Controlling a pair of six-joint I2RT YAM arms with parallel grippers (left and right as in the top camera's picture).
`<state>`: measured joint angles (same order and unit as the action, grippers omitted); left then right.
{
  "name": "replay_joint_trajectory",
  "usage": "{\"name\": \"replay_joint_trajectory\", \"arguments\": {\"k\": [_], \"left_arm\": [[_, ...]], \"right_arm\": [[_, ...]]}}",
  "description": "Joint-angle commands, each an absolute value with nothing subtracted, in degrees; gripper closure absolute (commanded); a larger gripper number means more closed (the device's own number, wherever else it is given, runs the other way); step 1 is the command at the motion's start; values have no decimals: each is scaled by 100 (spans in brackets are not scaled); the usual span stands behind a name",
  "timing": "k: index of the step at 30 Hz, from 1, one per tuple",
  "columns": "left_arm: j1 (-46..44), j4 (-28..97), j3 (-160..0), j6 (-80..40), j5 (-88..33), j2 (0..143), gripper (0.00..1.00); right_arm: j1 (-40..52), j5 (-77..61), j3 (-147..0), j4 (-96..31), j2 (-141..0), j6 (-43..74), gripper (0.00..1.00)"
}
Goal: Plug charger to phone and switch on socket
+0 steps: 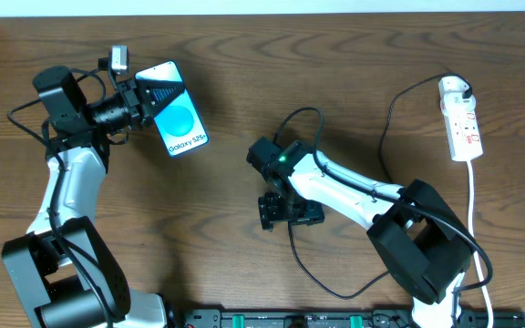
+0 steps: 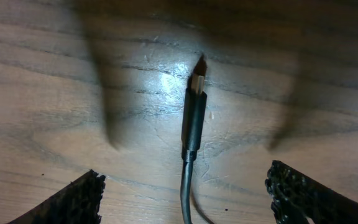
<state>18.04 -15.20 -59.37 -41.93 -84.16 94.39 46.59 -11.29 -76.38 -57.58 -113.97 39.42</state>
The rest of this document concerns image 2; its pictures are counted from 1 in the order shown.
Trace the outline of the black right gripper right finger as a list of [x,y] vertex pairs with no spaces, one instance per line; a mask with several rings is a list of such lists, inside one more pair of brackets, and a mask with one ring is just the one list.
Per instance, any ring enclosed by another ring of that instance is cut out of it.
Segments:
[[281,161],[272,161],[265,186],[277,223],[358,224],[357,202]]

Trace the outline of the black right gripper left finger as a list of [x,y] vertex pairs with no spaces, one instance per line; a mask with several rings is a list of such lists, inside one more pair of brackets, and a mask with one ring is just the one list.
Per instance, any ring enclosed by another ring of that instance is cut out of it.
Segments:
[[100,224],[105,179],[89,170],[9,224]]

